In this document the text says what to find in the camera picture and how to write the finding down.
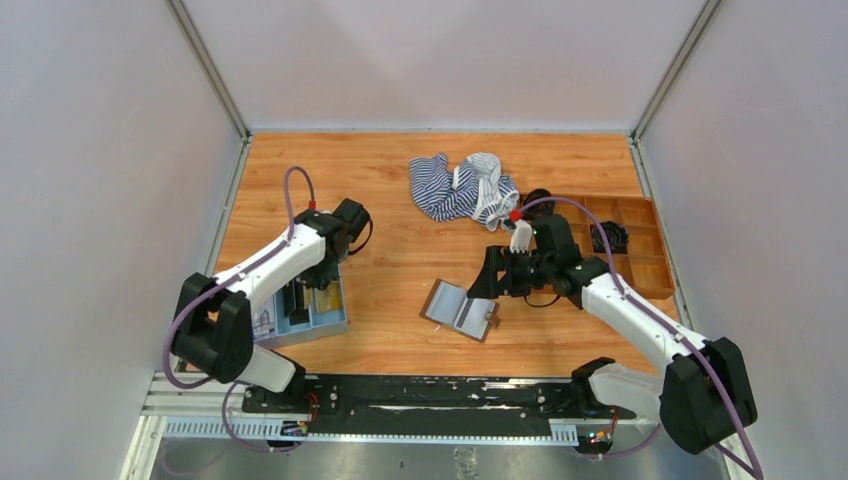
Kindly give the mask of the brown leather card holder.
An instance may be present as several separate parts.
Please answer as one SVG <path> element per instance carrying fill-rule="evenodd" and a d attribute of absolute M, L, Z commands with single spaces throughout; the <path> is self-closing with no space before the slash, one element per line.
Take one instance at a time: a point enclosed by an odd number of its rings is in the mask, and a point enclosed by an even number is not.
<path fill-rule="evenodd" d="M 470 298 L 467 290 L 436 279 L 419 316 L 443 328 L 483 343 L 499 327 L 499 305 L 490 299 Z"/>

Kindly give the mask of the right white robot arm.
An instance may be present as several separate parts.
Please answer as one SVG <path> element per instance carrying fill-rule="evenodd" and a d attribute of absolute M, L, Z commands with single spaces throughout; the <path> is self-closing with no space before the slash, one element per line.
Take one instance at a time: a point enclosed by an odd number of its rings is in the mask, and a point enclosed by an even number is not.
<path fill-rule="evenodd" d="M 518 220 L 513 240 L 531 235 L 532 249 L 492 245 L 468 297 L 525 297 L 551 288 L 599 318 L 636 347 L 659 376 L 631 371 L 600 357 L 572 373 L 571 403 L 584 417 L 608 407 L 661 425 L 675 444 L 699 454 L 755 423 L 758 411 L 741 349 L 730 339 L 709 340 L 650 305 L 613 265 L 582 255 L 569 222 L 549 214 Z"/>

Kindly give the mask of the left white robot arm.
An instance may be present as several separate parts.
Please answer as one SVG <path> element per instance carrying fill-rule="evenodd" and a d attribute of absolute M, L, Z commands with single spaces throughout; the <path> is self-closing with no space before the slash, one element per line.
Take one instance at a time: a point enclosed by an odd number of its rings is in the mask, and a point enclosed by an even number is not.
<path fill-rule="evenodd" d="M 252 322 L 260 308 L 294 280 L 324 289 L 339 276 L 340 264 L 356 254 L 353 243 L 373 221 L 349 198 L 334 211 L 307 209 L 274 242 L 217 276 L 194 273 L 180 289 L 175 317 L 166 335 L 162 362 L 177 357 L 221 384 L 242 383 L 268 391 L 283 413 L 306 400 L 297 362 L 255 343 Z"/>

